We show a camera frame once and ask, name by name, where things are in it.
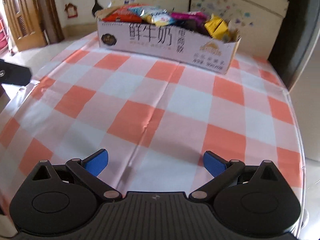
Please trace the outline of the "red crispy noodle bag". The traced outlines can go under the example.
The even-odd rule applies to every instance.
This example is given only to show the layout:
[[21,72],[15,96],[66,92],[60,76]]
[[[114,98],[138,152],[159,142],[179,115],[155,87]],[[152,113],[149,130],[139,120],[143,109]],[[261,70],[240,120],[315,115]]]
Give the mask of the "red crispy noodle bag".
[[129,11],[128,7],[121,7],[102,17],[103,22],[142,23],[143,20]]

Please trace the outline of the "yellow snack packet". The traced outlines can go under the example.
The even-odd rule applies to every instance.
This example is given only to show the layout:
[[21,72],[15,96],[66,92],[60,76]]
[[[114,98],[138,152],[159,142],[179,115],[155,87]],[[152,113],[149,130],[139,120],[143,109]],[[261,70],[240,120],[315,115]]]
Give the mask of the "yellow snack packet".
[[212,14],[210,20],[204,24],[204,27],[208,31],[209,35],[214,39],[225,42],[229,42],[231,40],[227,23],[219,16]]

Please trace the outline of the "pink snack packet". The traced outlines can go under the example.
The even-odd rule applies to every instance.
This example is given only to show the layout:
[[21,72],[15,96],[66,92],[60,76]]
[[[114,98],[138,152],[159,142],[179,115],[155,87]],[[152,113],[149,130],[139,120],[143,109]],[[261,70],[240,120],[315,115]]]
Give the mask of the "pink snack packet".
[[201,11],[191,12],[171,12],[170,16],[179,21],[194,21],[197,25],[201,25],[208,20],[208,16]]

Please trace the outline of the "white blue snack bag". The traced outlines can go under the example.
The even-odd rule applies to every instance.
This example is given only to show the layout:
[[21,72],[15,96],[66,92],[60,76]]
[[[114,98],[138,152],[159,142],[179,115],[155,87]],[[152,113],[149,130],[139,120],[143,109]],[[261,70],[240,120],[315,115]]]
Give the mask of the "white blue snack bag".
[[172,25],[176,22],[165,9],[159,7],[149,5],[134,6],[129,7],[129,11],[157,27]]

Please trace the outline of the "cream croissant snack bag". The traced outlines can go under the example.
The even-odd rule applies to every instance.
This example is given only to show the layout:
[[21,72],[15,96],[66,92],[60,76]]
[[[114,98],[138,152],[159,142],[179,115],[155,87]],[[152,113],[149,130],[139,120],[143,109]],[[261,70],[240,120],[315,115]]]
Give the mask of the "cream croissant snack bag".
[[114,7],[108,7],[108,8],[105,8],[105,9],[98,10],[95,13],[95,19],[96,20],[103,20],[104,18],[112,15],[118,9],[120,9],[119,6],[114,6]]

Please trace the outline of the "pink storage rack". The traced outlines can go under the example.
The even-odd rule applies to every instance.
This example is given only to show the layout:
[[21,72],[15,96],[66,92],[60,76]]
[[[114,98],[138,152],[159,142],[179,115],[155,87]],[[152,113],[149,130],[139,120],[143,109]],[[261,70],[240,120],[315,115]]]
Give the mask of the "pink storage rack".
[[0,15],[0,52],[3,53],[8,49],[9,36],[4,24],[4,18]]

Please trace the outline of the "wooden door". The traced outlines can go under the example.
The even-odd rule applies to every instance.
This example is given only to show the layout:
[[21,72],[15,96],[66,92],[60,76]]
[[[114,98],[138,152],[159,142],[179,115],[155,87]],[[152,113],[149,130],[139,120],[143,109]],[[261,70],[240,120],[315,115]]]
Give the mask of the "wooden door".
[[64,40],[55,0],[1,0],[18,51]]

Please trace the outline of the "orange white checkered tablecloth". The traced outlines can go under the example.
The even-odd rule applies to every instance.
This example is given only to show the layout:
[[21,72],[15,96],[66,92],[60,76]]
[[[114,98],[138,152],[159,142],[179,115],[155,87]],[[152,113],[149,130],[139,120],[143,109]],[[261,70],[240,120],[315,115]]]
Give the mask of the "orange white checkered tablecloth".
[[[303,151],[289,94],[264,60],[225,75],[101,48],[66,48],[1,113],[1,207],[15,239],[295,239]],[[66,162],[108,152],[104,202]],[[212,151],[245,169],[209,201]]]

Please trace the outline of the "white milk cardboard box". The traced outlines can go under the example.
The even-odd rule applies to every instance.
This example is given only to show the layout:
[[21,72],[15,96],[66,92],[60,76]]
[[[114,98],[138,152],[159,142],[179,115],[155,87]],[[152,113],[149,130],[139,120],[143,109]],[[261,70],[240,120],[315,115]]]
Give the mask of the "white milk cardboard box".
[[[146,4],[121,7],[129,9],[142,5]],[[157,27],[144,20],[142,23],[97,20],[99,45],[101,48],[179,61],[225,74],[241,41],[239,31],[226,22],[231,40],[225,42],[212,38],[204,27],[205,23],[197,25],[192,20],[176,20],[172,25]]]

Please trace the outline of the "cream cabinet with stickers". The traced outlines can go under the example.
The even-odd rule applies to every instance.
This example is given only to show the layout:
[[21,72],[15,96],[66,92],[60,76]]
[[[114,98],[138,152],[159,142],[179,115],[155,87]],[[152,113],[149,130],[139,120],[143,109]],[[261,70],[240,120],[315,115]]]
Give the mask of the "cream cabinet with stickers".
[[239,51],[267,59],[289,6],[288,0],[111,0],[112,4],[145,3],[167,11],[202,11],[234,24]]

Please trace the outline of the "red house wall sticker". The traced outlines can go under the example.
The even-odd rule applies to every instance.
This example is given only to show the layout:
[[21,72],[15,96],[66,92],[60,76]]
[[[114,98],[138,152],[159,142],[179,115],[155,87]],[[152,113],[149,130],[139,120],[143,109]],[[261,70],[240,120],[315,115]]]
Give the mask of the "red house wall sticker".
[[77,6],[72,4],[72,3],[66,4],[65,5],[65,13],[67,14],[67,18],[76,18],[76,17],[78,17]]

